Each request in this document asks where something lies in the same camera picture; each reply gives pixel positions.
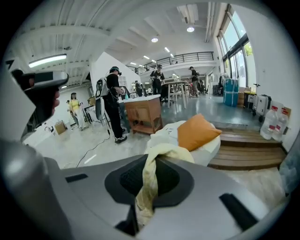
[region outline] woman in yellow shirt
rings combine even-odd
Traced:
[[[80,109],[80,105],[81,103],[77,100],[76,93],[75,92],[71,93],[70,108],[71,111],[76,114],[76,117],[78,119],[79,129],[82,131],[88,128],[88,126],[85,126],[84,124],[84,116],[82,110]]]

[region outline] white backpack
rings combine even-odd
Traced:
[[[107,87],[107,76],[101,77],[96,83],[96,94],[95,94],[96,100],[98,98],[107,96],[108,93],[110,92],[109,88]]]

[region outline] cable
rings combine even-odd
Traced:
[[[87,150],[87,152],[84,154],[84,156],[79,160],[79,162],[78,162],[78,164],[77,164],[77,166],[76,166],[76,168],[79,166],[79,164],[81,163],[81,161],[84,159],[84,157],[86,156],[86,154],[89,152],[89,151],[92,151],[92,150],[94,150],[97,146],[99,146],[100,144],[102,144],[102,143],[104,143],[104,141],[105,140],[108,140],[108,139],[110,139],[110,137],[111,137],[111,134],[110,134],[110,132],[109,132],[109,130],[107,130],[107,132],[108,132],[108,134],[109,134],[109,137],[108,138],[106,138],[106,139],[104,139],[102,142],[100,142],[100,143],[98,143],[93,149],[90,149],[90,150]]]

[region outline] towel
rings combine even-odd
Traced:
[[[148,148],[145,153],[148,153],[148,158],[142,171],[143,187],[135,198],[136,216],[140,225],[146,225],[153,216],[152,202],[158,195],[158,181],[155,175],[156,156],[165,155],[195,163],[187,149],[168,143],[161,143],[152,148]]]

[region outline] sneaker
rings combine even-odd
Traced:
[[[127,140],[127,136],[122,136],[122,137],[119,137],[119,138],[116,138],[114,139],[114,142],[115,143],[121,143],[123,141],[126,141]]]

